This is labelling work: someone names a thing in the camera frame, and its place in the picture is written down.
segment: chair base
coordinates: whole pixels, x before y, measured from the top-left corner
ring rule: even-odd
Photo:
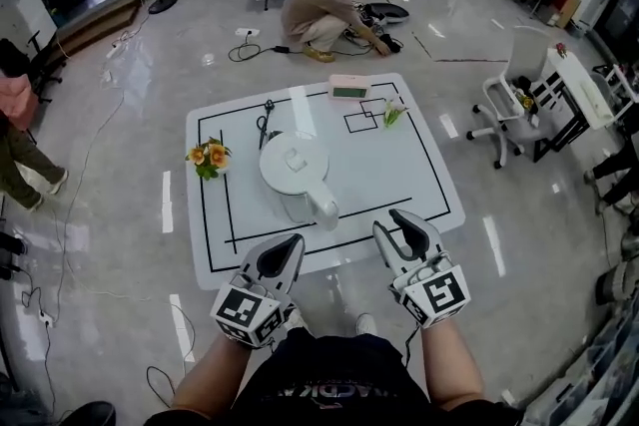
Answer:
[[[472,107],[472,112],[475,114],[482,113],[484,116],[486,116],[486,118],[488,118],[488,121],[490,122],[492,127],[481,128],[479,130],[473,130],[472,132],[467,132],[466,138],[469,139],[470,141],[473,141],[477,137],[494,135],[499,139],[499,160],[496,160],[493,164],[493,166],[496,169],[501,169],[506,165],[506,157],[508,155],[508,143],[514,146],[513,153],[515,157],[518,157],[519,155],[524,154],[525,152],[524,147],[518,144],[517,142],[515,142],[510,137],[508,137],[508,131],[504,130],[505,125],[499,122],[496,116],[492,112],[490,112],[486,107],[484,107],[483,105],[475,105]]]

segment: kettle handle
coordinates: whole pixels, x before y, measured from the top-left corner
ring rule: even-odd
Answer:
[[[311,203],[316,222],[326,230],[337,227],[339,208],[332,193],[324,182],[316,182],[307,189],[307,198]]]

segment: yellow flower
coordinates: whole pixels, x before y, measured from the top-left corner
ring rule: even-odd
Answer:
[[[189,150],[189,160],[196,166],[200,165],[204,161],[204,150],[201,148]]]
[[[226,148],[219,144],[209,144],[209,157],[211,164],[218,166],[220,169],[227,166]]]

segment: kettle lid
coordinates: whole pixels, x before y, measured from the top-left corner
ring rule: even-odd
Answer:
[[[304,132],[281,133],[267,142],[260,155],[265,182],[281,194],[304,194],[328,173],[328,150]]]

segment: glossy tile floor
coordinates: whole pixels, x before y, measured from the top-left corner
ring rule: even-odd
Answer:
[[[69,170],[69,182],[36,214],[10,200],[4,208],[6,229],[30,244],[20,264],[42,287],[43,308],[58,318],[50,330],[48,364],[56,417],[91,400],[114,403],[121,425],[142,424],[162,410],[146,384],[146,368],[158,365],[179,381],[180,337],[187,345],[193,339],[188,325],[186,338],[184,324],[174,322],[170,300],[179,299],[195,325],[196,359],[218,335],[209,317],[215,294],[198,289],[193,271],[184,163],[187,113],[325,81],[331,73],[401,73],[441,148],[466,212],[465,224],[443,236],[463,265],[473,296],[458,323],[489,395],[496,398],[508,388],[524,399],[579,349],[600,318],[593,287],[608,268],[602,222],[581,176],[603,158],[602,150],[615,150],[612,138],[587,133],[536,165],[526,157],[511,158],[495,171],[495,145],[463,136],[482,125],[470,109],[482,101],[481,83],[498,75],[508,59],[508,28],[539,22],[529,21],[511,0],[390,1],[405,6],[411,18],[390,30],[404,48],[385,60],[370,53],[323,65],[268,53],[244,64],[230,62],[227,52],[241,43],[237,27],[259,28],[257,41],[265,47],[280,42],[282,3],[276,0],[268,12],[255,0],[180,0],[150,18],[110,62],[105,63],[108,40],[71,59],[64,83],[50,91],[53,103],[36,134],[39,147]],[[600,63],[587,42],[550,32],[586,66]],[[353,51],[347,42],[339,47]],[[206,54],[214,54],[213,64],[205,64]],[[104,75],[111,80],[101,80]],[[163,212],[172,214],[172,224],[166,217],[163,222]],[[617,213],[606,219],[614,262],[624,223]],[[69,267],[61,258],[61,241]],[[354,319],[368,311],[380,334],[403,351],[413,323],[385,291],[389,282],[381,259],[372,257],[304,275],[293,296],[315,334],[352,335]],[[20,304],[25,289],[23,274],[0,285],[3,335],[21,384],[36,389],[50,406],[43,364],[47,336],[37,306],[25,310]],[[411,374],[423,382],[416,342],[412,353]],[[250,367],[267,356],[267,350],[256,353]],[[157,381],[168,393],[166,383]]]

